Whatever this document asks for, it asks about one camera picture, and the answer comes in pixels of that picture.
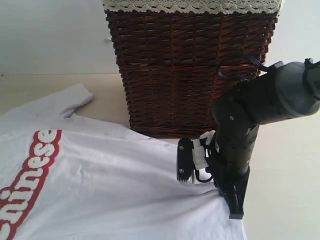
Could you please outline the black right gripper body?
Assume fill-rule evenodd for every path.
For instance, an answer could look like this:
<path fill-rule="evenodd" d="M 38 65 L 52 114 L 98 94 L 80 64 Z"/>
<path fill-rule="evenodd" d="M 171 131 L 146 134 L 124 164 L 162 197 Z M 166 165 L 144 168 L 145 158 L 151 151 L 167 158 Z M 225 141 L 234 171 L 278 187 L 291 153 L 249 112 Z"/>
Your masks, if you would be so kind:
<path fill-rule="evenodd" d="M 223 195 L 244 195 L 250 174 L 250 159 L 259 126 L 254 90 L 230 91 L 212 104 L 216 122 L 210 143 L 210 172 Z"/>

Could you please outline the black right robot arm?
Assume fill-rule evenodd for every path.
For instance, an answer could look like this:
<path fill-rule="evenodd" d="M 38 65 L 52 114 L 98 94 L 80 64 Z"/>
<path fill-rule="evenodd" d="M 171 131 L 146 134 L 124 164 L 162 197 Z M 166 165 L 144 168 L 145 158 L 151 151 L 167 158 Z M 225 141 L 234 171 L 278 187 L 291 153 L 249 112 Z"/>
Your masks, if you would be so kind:
<path fill-rule="evenodd" d="M 261 125 L 311 116 L 320 109 L 320 65 L 277 62 L 263 75 L 217 98 L 212 104 L 216 130 L 209 144 L 209 170 L 229 217 L 244 216 L 250 160 Z"/>

